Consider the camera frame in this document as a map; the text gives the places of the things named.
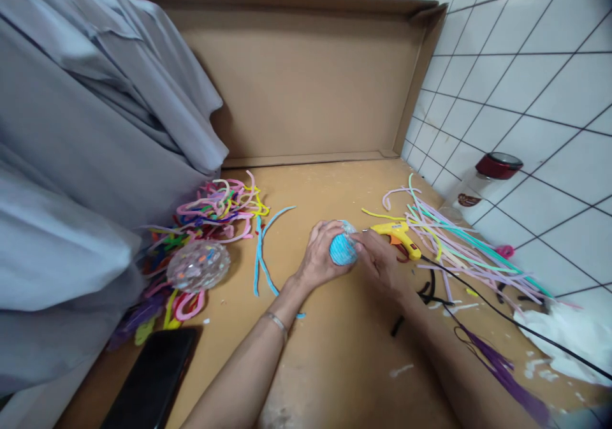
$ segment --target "blue pipe cleaner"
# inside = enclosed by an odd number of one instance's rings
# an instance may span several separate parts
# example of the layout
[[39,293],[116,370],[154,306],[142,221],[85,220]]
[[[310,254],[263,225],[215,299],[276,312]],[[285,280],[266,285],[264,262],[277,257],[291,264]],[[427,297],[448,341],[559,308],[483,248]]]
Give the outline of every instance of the blue pipe cleaner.
[[[259,240],[257,242],[257,251],[255,252],[255,279],[253,280],[253,292],[255,296],[257,297],[259,296],[258,285],[259,285],[259,266],[260,265],[263,268],[263,272],[266,273],[266,281],[268,282],[268,286],[270,287],[270,290],[272,291],[274,296],[279,295],[279,290],[276,288],[276,286],[272,282],[272,278],[270,277],[270,272],[268,271],[268,267],[266,266],[266,263],[263,261],[263,239],[266,236],[266,232],[268,231],[268,228],[270,228],[270,225],[272,225],[272,223],[278,218],[278,216],[280,216],[284,212],[287,212],[288,210],[295,209],[295,208],[296,208],[295,206],[290,206],[290,207],[286,207],[285,209],[281,209],[280,211],[278,211],[274,215],[274,217],[272,217],[272,220],[265,226],[263,230],[261,229],[261,216],[260,215],[257,216],[256,230],[259,235]],[[304,313],[298,313],[296,318],[303,319],[305,316],[306,315]]]

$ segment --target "red lid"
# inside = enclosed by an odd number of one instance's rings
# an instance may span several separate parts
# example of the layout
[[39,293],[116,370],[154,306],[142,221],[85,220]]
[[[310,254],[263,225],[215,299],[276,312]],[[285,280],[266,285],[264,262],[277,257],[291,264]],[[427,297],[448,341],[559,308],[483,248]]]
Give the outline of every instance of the red lid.
[[509,179],[523,167],[517,157],[501,152],[491,152],[483,156],[476,165],[482,175],[498,179]]

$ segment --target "cardboard wall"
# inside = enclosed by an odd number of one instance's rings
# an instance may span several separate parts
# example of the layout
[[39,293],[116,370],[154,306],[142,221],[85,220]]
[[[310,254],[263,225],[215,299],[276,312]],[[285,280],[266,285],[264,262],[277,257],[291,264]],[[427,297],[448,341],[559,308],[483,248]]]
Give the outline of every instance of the cardboard wall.
[[225,105],[225,166],[398,156],[446,7],[412,0],[151,0]]

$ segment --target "blue ball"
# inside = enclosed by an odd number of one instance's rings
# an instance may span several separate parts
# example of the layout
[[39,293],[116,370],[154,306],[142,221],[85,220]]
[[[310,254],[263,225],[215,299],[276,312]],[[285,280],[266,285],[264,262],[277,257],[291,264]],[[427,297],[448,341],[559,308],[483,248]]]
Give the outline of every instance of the blue ball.
[[342,221],[342,223],[344,233],[331,241],[330,256],[336,265],[351,265],[357,261],[357,251],[355,250],[356,241],[350,237],[350,234],[357,230],[347,221]]

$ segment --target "hot glue gun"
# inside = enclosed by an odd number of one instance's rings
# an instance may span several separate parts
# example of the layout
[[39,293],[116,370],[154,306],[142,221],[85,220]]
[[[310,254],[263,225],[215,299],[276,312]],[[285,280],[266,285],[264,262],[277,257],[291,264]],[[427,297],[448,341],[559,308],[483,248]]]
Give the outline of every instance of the hot glue gun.
[[406,222],[374,225],[371,228],[379,235],[389,235],[391,237],[391,244],[403,247],[408,252],[407,257],[410,260],[419,260],[421,258],[421,249],[406,235],[406,232],[410,229]]

